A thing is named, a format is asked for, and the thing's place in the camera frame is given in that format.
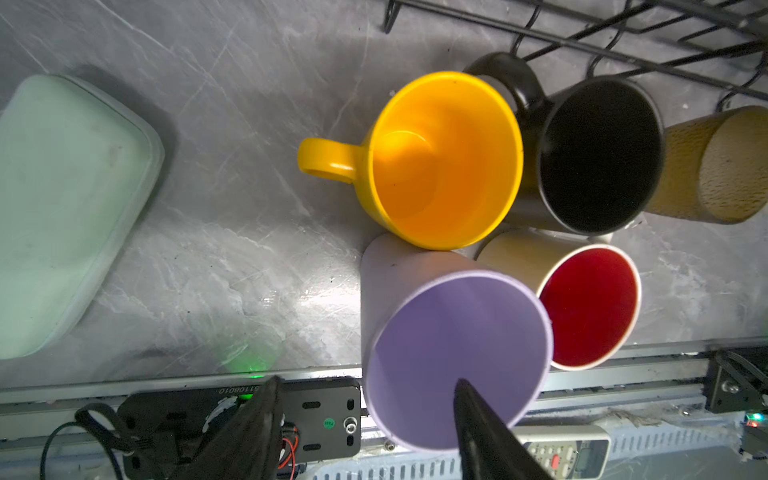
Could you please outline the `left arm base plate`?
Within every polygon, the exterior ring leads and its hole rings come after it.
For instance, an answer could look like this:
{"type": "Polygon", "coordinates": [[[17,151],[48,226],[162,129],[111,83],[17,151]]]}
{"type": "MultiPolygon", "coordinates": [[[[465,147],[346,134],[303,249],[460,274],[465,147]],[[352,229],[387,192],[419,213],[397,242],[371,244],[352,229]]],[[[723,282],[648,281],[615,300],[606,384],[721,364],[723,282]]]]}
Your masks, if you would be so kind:
{"type": "MultiPolygon", "coordinates": [[[[258,386],[146,391],[117,410],[137,443],[166,476],[189,465],[258,386]]],[[[292,440],[297,471],[310,462],[347,458],[360,450],[361,392],[350,378],[282,384],[282,436],[292,440]]]]}

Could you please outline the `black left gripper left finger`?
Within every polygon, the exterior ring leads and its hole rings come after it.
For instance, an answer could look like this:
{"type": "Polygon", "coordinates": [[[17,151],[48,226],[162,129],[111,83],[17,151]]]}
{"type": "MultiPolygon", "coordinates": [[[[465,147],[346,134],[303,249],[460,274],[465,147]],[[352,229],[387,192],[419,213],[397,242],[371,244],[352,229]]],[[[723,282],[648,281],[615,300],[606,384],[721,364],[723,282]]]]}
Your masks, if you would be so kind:
{"type": "Polygon", "coordinates": [[[273,479],[278,470],[284,409],[280,377],[273,376],[174,479],[273,479]]]}

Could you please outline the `yellow mug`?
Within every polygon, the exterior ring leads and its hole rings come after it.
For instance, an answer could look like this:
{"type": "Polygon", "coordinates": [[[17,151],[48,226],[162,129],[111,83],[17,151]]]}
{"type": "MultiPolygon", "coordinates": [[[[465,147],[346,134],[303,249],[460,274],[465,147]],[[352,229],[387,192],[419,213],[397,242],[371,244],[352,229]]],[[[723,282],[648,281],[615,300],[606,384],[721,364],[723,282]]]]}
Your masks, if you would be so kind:
{"type": "Polygon", "coordinates": [[[511,107],[476,76],[436,72],[404,86],[359,145],[307,138],[299,169],[354,187],[369,217],[428,250],[470,246],[510,211],[523,173],[511,107]]]}

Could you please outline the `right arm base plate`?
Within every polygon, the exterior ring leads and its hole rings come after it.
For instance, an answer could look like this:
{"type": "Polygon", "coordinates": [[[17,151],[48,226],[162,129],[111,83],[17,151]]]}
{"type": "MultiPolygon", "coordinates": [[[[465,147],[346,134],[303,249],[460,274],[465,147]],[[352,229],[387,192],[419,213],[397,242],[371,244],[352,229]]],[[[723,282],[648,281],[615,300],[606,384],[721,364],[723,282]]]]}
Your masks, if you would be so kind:
{"type": "Polygon", "coordinates": [[[703,383],[706,409],[767,414],[767,348],[717,351],[703,383]]]}

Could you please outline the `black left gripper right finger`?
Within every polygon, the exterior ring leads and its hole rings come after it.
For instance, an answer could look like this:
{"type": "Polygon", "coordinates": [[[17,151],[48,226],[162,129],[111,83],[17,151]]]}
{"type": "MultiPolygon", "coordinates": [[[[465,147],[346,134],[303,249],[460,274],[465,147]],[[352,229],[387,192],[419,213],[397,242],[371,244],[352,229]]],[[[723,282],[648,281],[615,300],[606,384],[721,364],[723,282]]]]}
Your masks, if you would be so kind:
{"type": "Polygon", "coordinates": [[[551,478],[466,379],[457,381],[453,411],[464,480],[551,478]]]}

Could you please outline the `lilac cup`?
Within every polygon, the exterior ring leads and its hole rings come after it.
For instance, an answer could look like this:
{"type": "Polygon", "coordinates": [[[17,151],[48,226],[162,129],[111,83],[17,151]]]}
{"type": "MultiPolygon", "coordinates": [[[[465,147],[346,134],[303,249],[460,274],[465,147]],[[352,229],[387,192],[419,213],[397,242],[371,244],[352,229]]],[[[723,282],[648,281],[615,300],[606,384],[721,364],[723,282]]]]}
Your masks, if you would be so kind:
{"type": "Polygon", "coordinates": [[[453,399],[468,380],[511,428],[538,398],[553,357],[549,316],[520,281],[392,235],[364,251],[362,388],[394,443],[455,452],[453,399]]]}

